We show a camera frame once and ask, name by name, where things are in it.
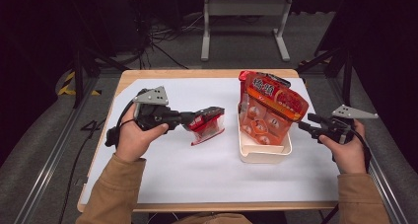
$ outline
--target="white metal stand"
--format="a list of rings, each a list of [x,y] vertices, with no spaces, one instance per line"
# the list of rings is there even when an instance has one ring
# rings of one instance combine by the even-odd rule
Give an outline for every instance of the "white metal stand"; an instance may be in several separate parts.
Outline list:
[[[210,28],[209,16],[280,16],[280,26],[273,29],[274,37],[282,55],[283,61],[289,61],[290,56],[283,40],[287,17],[292,0],[205,0],[204,4],[204,34],[202,43],[202,61],[209,60]]]

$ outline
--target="brown jacket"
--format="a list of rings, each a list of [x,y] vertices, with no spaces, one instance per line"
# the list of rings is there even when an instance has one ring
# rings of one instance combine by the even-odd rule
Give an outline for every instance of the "brown jacket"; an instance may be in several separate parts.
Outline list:
[[[112,156],[95,183],[90,200],[78,224],[131,223],[145,160],[127,163]],[[338,176],[340,223],[389,223],[382,198],[369,175],[344,174]],[[199,213],[176,224],[246,224],[244,216],[233,213],[207,215]]]

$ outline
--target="silver mounting plate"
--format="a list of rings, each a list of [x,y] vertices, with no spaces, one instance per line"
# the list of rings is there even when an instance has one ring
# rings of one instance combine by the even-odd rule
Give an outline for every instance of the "silver mounting plate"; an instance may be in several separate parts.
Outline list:
[[[363,112],[345,105],[332,112],[332,115],[345,118],[379,118],[376,113]]]
[[[160,86],[158,88],[151,89],[150,91],[135,97],[132,100],[132,102],[136,104],[166,106],[169,104],[169,98],[167,97],[166,89],[163,86]]]

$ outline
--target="person's left hand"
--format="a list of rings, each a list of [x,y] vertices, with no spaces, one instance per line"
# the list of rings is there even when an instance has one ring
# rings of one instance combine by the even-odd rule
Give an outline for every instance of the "person's left hand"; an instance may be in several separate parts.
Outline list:
[[[122,118],[121,124],[133,118],[136,105],[132,105]],[[126,161],[137,161],[148,150],[150,143],[163,135],[169,125],[166,123],[160,124],[147,131],[142,131],[134,120],[121,125],[119,144],[116,149],[116,157]]]

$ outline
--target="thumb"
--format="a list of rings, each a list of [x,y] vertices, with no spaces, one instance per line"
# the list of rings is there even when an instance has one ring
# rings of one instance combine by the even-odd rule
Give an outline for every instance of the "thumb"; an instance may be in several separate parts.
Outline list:
[[[319,141],[321,141],[323,145],[329,148],[329,150],[331,150],[332,153],[339,146],[339,144],[337,144],[334,140],[330,139],[328,136],[323,135],[323,134],[319,137]]]
[[[167,129],[169,129],[169,125],[166,123],[160,124],[150,130],[147,131],[147,139],[151,143],[161,135],[163,135]]]

